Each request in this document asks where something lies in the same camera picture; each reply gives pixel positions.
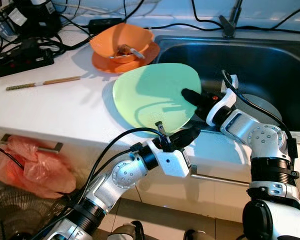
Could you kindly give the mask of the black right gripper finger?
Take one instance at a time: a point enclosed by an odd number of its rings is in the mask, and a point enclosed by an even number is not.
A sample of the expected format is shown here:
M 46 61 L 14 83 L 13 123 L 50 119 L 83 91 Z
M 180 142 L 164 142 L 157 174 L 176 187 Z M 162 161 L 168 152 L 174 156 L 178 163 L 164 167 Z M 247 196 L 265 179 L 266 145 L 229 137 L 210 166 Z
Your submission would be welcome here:
M 182 97 L 188 103 L 191 103 L 191 105 L 194 105 L 194 106 L 200 106 L 201 101 L 203 100 L 203 97 L 200 93 L 198 93 L 194 90 L 188 89 L 188 88 L 182 89 Z

